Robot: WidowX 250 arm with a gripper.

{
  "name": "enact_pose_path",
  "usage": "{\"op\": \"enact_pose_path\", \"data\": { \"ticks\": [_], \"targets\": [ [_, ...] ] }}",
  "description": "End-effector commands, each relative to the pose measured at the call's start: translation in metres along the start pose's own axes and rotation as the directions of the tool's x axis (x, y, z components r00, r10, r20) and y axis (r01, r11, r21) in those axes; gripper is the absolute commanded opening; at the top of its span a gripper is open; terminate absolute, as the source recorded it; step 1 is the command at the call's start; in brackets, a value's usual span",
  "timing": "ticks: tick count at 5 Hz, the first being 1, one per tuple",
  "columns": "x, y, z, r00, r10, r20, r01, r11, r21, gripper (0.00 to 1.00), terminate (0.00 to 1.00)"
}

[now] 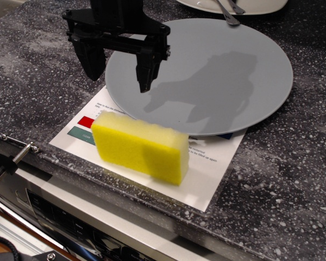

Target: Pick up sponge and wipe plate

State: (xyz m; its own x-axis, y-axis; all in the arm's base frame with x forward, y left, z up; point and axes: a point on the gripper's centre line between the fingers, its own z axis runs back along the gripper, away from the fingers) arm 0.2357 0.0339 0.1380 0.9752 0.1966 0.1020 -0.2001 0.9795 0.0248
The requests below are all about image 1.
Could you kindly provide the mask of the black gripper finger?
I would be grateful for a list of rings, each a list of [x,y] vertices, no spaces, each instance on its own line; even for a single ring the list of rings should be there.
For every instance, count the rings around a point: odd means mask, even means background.
[[[73,34],[71,42],[86,75],[97,81],[104,72],[104,50]]]
[[[152,49],[143,48],[137,55],[136,76],[140,86],[140,93],[151,89],[152,81],[158,76],[161,54],[153,52]]]

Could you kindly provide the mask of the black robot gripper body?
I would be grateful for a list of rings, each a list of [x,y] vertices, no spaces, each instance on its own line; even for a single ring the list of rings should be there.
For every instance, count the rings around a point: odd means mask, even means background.
[[[110,49],[130,54],[148,51],[154,58],[168,59],[171,30],[144,13],[143,1],[91,1],[90,6],[62,14],[77,55],[88,57]]]

